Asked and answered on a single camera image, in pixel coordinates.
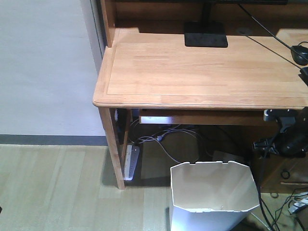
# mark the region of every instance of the monitor base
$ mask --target monitor base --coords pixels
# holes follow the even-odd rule
[[[199,22],[186,22],[184,36],[187,47],[228,47],[222,23],[211,22],[203,26]]]

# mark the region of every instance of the monitor stand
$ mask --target monitor stand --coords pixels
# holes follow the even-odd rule
[[[211,3],[204,3],[200,22],[184,24],[185,46],[187,47],[228,47],[222,23],[210,22]]]

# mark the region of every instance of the black mount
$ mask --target black mount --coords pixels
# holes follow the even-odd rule
[[[269,154],[290,158],[306,156],[308,150],[308,107],[303,108],[299,115],[296,110],[268,109],[264,111],[264,121],[276,121],[280,131],[274,138],[265,138],[254,142],[254,150],[263,155],[266,148],[269,148]]]
[[[211,7],[211,3],[204,3],[200,22],[186,22],[184,24],[185,46],[228,47],[223,24],[210,21]]]

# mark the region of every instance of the desk top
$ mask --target desk top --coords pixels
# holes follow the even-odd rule
[[[293,62],[290,51],[253,22],[224,23],[228,48],[185,47],[182,22],[119,25],[114,45],[105,50],[93,96],[97,107],[254,110],[308,105],[308,87],[287,61]],[[266,25],[289,45],[308,39],[307,22]],[[243,26],[253,35],[238,35],[236,29]]]

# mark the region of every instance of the monitor arm clamp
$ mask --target monitor arm clamp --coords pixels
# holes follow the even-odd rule
[[[276,136],[263,138],[253,143],[253,150],[265,155],[276,154],[284,157],[305,157],[308,151],[308,107],[298,114],[291,109],[267,109],[264,121],[276,121],[280,127]]]

